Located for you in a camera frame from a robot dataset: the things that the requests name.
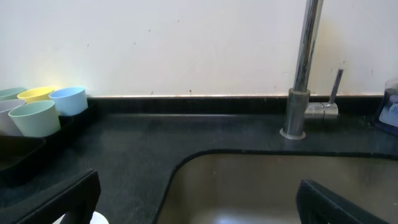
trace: yellow cup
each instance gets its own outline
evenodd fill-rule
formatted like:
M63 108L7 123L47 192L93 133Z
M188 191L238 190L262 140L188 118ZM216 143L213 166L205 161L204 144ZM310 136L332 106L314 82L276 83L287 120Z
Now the yellow cup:
M18 99L25 100L26 103L32 103L40 100L50 100L49 94L54 92L54 90L54 87L51 86L34 88L18 94L17 97Z

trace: cup rim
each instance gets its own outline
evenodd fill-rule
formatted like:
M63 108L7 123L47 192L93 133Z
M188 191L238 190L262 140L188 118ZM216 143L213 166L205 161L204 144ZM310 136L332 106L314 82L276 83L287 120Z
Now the cup rim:
M32 95L32 96L24 96L25 94L37 91L39 89L48 89L48 92L46 92L44 94L36 94L36 95ZM34 98L34 97L38 97L38 96L43 96L43 95L49 94L49 93L53 92L54 90L55 90L55 88L52 87L52 86L42 86L42 87L33 88L33 89L30 89L30 90L23 91L22 93L18 94L17 97L18 98L22 98L22 99L30 99L30 98Z
M67 89L79 89L79 91L77 91L76 93L72 93L72 94L69 94L69 95L65 95L65 96L54 96L54 94L59 93L60 91L63 91L63 90L67 90ZM83 86L71 86L71 87L62 88L62 89L60 89L60 90L56 90L56 91L50 93L50 94L49 94L49 97L50 97L51 99L59 99L59 98L64 98L64 97L69 97L69 96L77 95L77 94L79 94L79 93L81 93L81 92L83 92L83 91L85 91L85 90L86 90L86 89L85 89Z
M6 109L6 110L0 110L0 113L4 113L4 112L10 111L10 110L13 110L13 109L15 109L15 108L17 108L17 107L20 107L20 106L26 104L26 101L25 101L25 100L22 100L22 99L12 99L12 100L0 101L0 105L1 105L1 104L5 104L5 103L10 103L10 102L12 102L12 101L20 101L21 104L19 104L19 105L17 105L17 106L14 106L14 107L12 107L12 108L8 108L8 109Z
M40 110L40 111L36 111L33 113L29 113L29 114L23 114L23 115L13 115L12 113L15 113L15 111L21 110L21 108L25 108L26 106L32 106L35 105L36 103L46 103L49 104L46 108ZM40 100L40 101L35 101L33 103L29 103L29 104L25 104L25 105L21 105L18 106L17 108L14 108L13 110L11 110L10 112L8 112L8 116L12 117L12 118L21 118L21 117L25 117L25 116L32 116L34 114L38 114L41 113L43 111L46 111L48 109L50 109L51 107L53 107L55 105L54 101L52 100Z
M16 92L8 94L8 95L2 95L1 92L2 91L6 91L6 90L15 90ZM12 95L15 95L15 94L20 94L20 93L23 93L25 91L26 91L26 88L24 88L24 87L14 87L14 88L8 88L8 89L5 89L5 90L0 90L0 98L12 96Z

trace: cup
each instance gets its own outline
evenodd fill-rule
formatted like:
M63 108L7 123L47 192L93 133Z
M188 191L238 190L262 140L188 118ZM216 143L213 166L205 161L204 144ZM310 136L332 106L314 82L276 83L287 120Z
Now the cup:
M57 90L49 95L61 116L73 116L87 109L86 91L75 86Z
M8 115L24 136L44 137L61 129L55 103L51 100L36 101L17 107Z
M0 90L0 101L18 99L17 95L26 91L24 87Z
M8 112L25 103L25 100L20 99L0 101L0 135L22 136L21 131L14 124L10 116L8 116Z
M40 88L34 88L26 90L17 95L18 99L25 100L26 103L32 103L40 100L49 100L49 94L54 92L54 88L51 86L45 86Z

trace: white round object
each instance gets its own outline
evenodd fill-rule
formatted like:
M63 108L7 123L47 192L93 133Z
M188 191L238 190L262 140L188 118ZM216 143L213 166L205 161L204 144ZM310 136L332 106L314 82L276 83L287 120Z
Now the white round object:
M60 224L61 220L63 219L63 216L64 215L62 215L59 219L57 219L57 221L55 221L53 224ZM94 212L90 224L109 224L109 222L102 214Z

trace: dish soap bottle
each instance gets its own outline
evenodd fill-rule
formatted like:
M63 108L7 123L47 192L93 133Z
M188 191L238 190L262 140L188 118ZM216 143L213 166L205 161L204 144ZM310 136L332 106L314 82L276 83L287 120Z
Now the dish soap bottle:
M398 78L386 82L384 96L374 118L374 125L398 134Z

